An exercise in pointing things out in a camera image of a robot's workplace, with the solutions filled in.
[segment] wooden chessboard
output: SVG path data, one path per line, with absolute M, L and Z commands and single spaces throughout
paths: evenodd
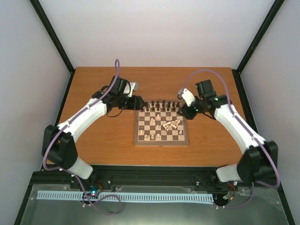
M 186 120 L 177 114 L 182 102 L 179 100 L 165 100 L 165 111 L 163 111 L 162 100 L 159 100 L 159 107 L 157 106 L 157 100 L 154 100 L 154 106 L 151 105 L 152 100 L 145 102 L 148 102 L 148 111 L 147 107 L 145 107 L 137 111 L 135 116 L 135 145 L 188 145 Z M 168 102 L 171 102 L 171 104 L 175 102 L 175 107 L 171 105 L 168 109 L 166 107 Z M 176 120 L 180 120 L 177 127 L 171 127 L 168 131 L 164 129 L 163 124 L 169 121 L 175 123 Z

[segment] robotic arm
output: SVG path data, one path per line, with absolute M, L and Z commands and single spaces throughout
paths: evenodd
M 185 104 L 178 114 L 187 120 L 192 120 L 198 113 L 209 113 L 212 119 L 219 121 L 237 142 L 243 156 L 238 164 L 226 165 L 217 169 L 220 182 L 243 181 L 246 184 L 263 179 L 274 174 L 270 161 L 266 158 L 261 145 L 267 150 L 274 164 L 277 164 L 278 147 L 275 142 L 267 142 L 259 136 L 238 114 L 225 95 L 217 96 L 210 80 L 196 83 L 199 94 L 193 94 L 183 89 L 178 98 Z
M 138 88 L 135 82 L 117 77 L 110 91 L 99 101 L 107 87 L 104 86 L 94 93 L 88 103 L 70 119 L 57 127 L 49 125 L 44 132 L 43 156 L 53 137 L 63 129 L 52 145 L 47 159 L 83 179 L 90 177 L 93 168 L 78 157 L 75 143 L 80 135 L 98 118 L 110 112 L 113 107 L 122 110 L 140 110 L 145 105 L 141 96 L 132 95 L 132 92 Z

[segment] wooden tabletop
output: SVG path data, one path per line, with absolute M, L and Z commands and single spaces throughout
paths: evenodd
M 121 67 L 120 76 L 138 82 L 135 95 L 143 99 L 177 99 L 177 92 L 195 67 Z M 244 117 L 230 68 L 210 68 L 224 78 L 231 101 Z M 64 122 L 80 110 L 92 94 L 109 85 L 113 67 L 78 67 L 61 115 Z M 221 81 L 209 72 L 196 74 L 187 88 L 197 94 L 195 83 L 212 81 L 217 95 L 225 94 Z M 114 108 L 110 115 L 119 113 Z M 197 115 L 187 121 L 188 146 L 135 146 L 135 111 L 124 110 L 118 117 L 101 117 L 76 143 L 78 155 L 91 165 L 221 166 L 237 163 L 241 152 L 226 129 L 216 120 Z

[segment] wire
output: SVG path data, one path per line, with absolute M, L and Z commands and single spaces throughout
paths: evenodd
M 267 159 L 269 160 L 273 170 L 274 170 L 274 173 L 276 175 L 276 185 L 273 186 L 273 185 L 270 185 L 270 184 L 267 184 L 265 182 L 262 182 L 260 180 L 257 181 L 257 183 L 259 184 L 262 184 L 266 187 L 269 187 L 269 188 L 278 188 L 280 186 L 280 176 L 279 176 L 279 172 L 271 158 L 271 156 L 269 155 L 269 153 L 267 152 L 267 150 L 265 149 L 265 147 L 258 141 L 258 139 L 256 137 L 254 137 L 254 134 L 248 129 L 248 127 L 240 120 L 240 118 L 235 115 L 232 107 L 231 107 L 231 103 L 230 103 L 230 96 L 229 96 L 229 90 L 228 90 L 228 87 L 224 81 L 224 79 L 221 77 L 221 75 L 219 75 L 217 72 L 213 71 L 213 70 L 210 70 L 210 69 L 199 69 L 195 72 L 193 72 L 189 77 L 188 79 L 186 80 L 186 82 L 184 83 L 182 89 L 178 92 L 180 95 L 183 93 L 183 90 L 185 89 L 186 85 L 188 84 L 189 80 L 197 73 L 199 72 L 203 72 L 203 71 L 206 71 L 206 72 L 210 72 L 210 73 L 213 73 L 214 75 L 216 75 L 220 80 L 221 82 L 223 83 L 224 85 L 224 88 L 225 88 L 225 92 L 226 92 L 226 95 L 227 95 L 227 103 L 228 103 L 228 107 L 229 107 L 229 110 L 231 111 L 231 113 L 233 114 L 233 116 L 235 117 L 235 119 L 241 124 L 241 126 L 248 132 L 248 134 L 251 136 L 251 138 L 253 138 L 253 140 L 255 140 L 255 142 L 261 147 L 262 151 L 264 152 L 264 154 L 266 155 Z
M 242 203 L 240 205 L 224 207 L 224 209 L 236 209 L 236 208 L 239 208 L 241 206 L 244 206 L 244 205 L 248 204 L 251 201 L 251 199 L 253 198 L 253 196 L 254 196 L 254 183 L 252 182 L 252 192 L 251 192 L 251 195 L 250 195 L 250 197 L 248 198 L 247 201 L 245 201 L 244 203 Z
M 97 99 L 95 102 L 93 102 L 92 104 L 90 104 L 89 107 L 92 107 L 92 106 L 94 106 L 95 104 L 97 104 L 99 101 L 101 101 L 101 100 L 109 93 L 109 91 L 113 88 L 113 86 L 114 86 L 114 84 L 115 84 L 117 78 L 120 76 L 120 61 L 119 61 L 118 59 L 116 59 L 116 61 L 115 61 L 115 63 L 114 63 L 114 66 L 115 66 L 115 68 L 116 68 L 116 76 L 115 76 L 114 80 L 112 81 L 112 84 L 111 84 L 110 87 L 107 89 L 107 91 L 106 91 L 99 99 Z M 86 110 L 88 110 L 88 107 L 85 107 L 85 108 L 83 108 L 81 111 L 79 111 L 79 112 L 78 112 L 78 113 L 77 113 L 77 114 L 69 121 L 69 125 L 72 124 L 72 123 L 74 122 L 74 120 L 75 120 L 76 118 L 78 118 L 78 117 L 79 117 L 82 113 L 84 113 Z M 57 169 L 62 169 L 62 168 L 59 167 L 59 166 L 55 166 L 55 167 L 51 167 L 51 168 L 50 168 L 50 167 L 47 166 L 46 161 L 47 161 L 47 157 L 48 157 L 49 151 L 50 151 L 50 149 L 52 148 L 53 144 L 56 142 L 56 140 L 58 139 L 58 137 L 60 136 L 60 134 L 61 134 L 67 127 L 68 127 L 68 125 L 65 125 L 60 131 L 57 132 L 57 134 L 56 134 L 56 135 L 54 136 L 54 138 L 51 140 L 49 146 L 47 147 L 47 149 L 46 149 L 46 151 L 45 151 L 44 158 L 43 158 L 43 167 L 44 167 L 44 169 L 47 170 L 47 171 L 57 170 Z M 77 175 L 75 175 L 75 174 L 73 174 L 72 172 L 70 172 L 69 170 L 64 170 L 64 171 L 66 171 L 67 173 L 69 173 L 69 174 L 71 174 L 71 175 L 74 175 L 74 177 L 78 180 L 78 183 L 79 183 L 80 187 L 82 188 L 82 191 L 84 192 L 84 194 L 85 194 L 85 196 L 86 196 L 86 199 L 89 201 L 89 203 L 91 204 L 91 206 L 92 206 L 95 210 L 97 210 L 98 212 L 100 212 L 100 213 L 102 213 L 102 214 L 104 214 L 104 215 L 113 215 L 113 214 L 116 214 L 116 213 L 118 213 L 119 211 L 121 211 L 121 209 L 122 209 L 122 202 L 121 202 L 121 199 L 120 199 L 117 195 L 107 195 L 107 196 L 105 196 L 105 197 L 99 199 L 98 201 L 92 203 L 91 200 L 90 200 L 90 198 L 88 197 L 88 194 L 87 194 L 86 191 L 85 191 L 85 188 L 84 188 L 84 186 L 83 186 L 83 184 L 82 184 L 80 178 L 79 178 Z M 115 198 L 119 201 L 120 205 L 119 205 L 119 209 L 118 209 L 117 211 L 112 212 L 112 213 L 107 213 L 107 212 L 101 211 L 101 210 L 99 210 L 99 209 L 97 209 L 97 208 L 95 207 L 95 204 L 99 203 L 100 201 L 102 201 L 103 199 L 106 199 L 106 198 L 108 198 L 108 197 L 115 197 Z
M 111 110 L 108 111 L 108 113 L 106 114 L 107 117 L 117 117 L 117 116 L 119 116 L 119 115 L 121 114 L 121 112 L 123 112 L 123 109 L 121 109 L 121 111 L 120 111 L 117 115 L 115 115 L 115 116 L 109 116 L 108 114 L 109 114 L 110 112 L 111 112 Z

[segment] black frame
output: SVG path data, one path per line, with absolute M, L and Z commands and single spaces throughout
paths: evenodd
M 232 70 L 232 74 L 237 86 L 243 111 L 247 123 L 252 127 L 253 130 L 257 131 L 257 127 L 250 109 L 250 105 L 246 96 L 246 92 L 241 80 L 241 73 L 254 53 L 256 47 L 263 38 L 265 32 L 270 26 L 271 22 L 275 18 L 280 7 L 285 0 L 275 0 L 272 7 L 270 8 L 268 14 L 266 15 L 263 23 L 261 24 L 256 36 L 254 37 L 252 43 L 250 44 L 248 50 L 246 51 L 243 59 L 241 60 L 237 69 Z M 50 21 L 48 20 L 39 0 L 30 0 L 32 6 L 34 7 L 37 15 L 39 16 L 41 22 L 43 23 L 45 29 L 47 30 L 51 40 L 53 41 L 55 47 L 57 48 L 62 60 L 64 61 L 66 67 L 70 72 L 70 78 L 67 84 L 67 88 L 61 102 L 60 110 L 55 122 L 58 124 L 65 101 L 68 96 L 68 92 L 75 74 L 75 69 L 73 68 L 65 50 L 63 49 Z M 207 182 L 210 179 L 210 174 L 216 170 L 216 167 L 160 167 L 160 166 L 102 166 L 94 165 L 95 171 L 101 171 L 101 180 L 104 189 L 112 189 L 122 185 L 155 185 L 155 186 L 183 186 L 194 188 L 197 191 L 207 191 L 212 194 L 223 193 L 226 190 L 214 190 Z M 24 200 L 21 204 L 19 213 L 17 215 L 15 225 L 21 223 L 28 198 L 33 184 L 69 184 L 73 188 L 77 188 L 78 184 L 73 181 L 73 178 L 64 172 L 60 171 L 50 171 L 46 172 L 41 168 L 41 171 L 34 172 L 30 183 L 28 185 Z M 287 203 L 284 191 L 282 187 L 278 188 L 279 197 L 281 199 L 287 220 L 290 225 L 294 225 L 289 205 Z

